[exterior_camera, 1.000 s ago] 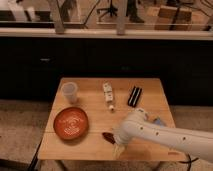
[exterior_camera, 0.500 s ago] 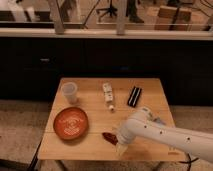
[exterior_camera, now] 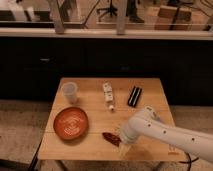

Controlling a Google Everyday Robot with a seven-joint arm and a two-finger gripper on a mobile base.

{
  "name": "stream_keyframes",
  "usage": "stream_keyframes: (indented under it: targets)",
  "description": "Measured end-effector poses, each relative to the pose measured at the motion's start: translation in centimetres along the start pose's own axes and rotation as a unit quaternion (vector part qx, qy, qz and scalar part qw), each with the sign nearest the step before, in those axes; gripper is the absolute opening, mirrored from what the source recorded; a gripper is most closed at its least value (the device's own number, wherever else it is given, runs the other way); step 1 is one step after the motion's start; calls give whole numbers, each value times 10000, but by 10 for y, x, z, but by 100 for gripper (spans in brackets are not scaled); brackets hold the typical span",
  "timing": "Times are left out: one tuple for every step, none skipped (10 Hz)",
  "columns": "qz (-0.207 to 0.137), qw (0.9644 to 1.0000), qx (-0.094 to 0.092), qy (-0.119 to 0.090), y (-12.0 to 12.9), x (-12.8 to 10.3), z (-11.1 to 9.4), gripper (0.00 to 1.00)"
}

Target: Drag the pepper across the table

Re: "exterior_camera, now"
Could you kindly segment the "beige wooden pusher tip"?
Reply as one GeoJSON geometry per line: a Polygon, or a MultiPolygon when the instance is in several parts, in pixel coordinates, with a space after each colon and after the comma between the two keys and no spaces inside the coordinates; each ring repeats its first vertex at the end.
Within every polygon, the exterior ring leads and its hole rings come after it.
{"type": "Polygon", "coordinates": [[[130,144],[120,143],[119,144],[119,157],[123,158],[128,153],[130,148],[131,148],[130,144]]]}

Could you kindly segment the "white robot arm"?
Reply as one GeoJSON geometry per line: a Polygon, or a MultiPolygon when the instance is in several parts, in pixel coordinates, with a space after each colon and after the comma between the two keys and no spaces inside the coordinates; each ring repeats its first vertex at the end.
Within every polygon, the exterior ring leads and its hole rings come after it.
{"type": "Polygon", "coordinates": [[[169,126],[159,120],[156,111],[145,106],[133,114],[120,128],[124,144],[133,144],[145,135],[170,144],[213,163],[213,135],[169,126]]]}

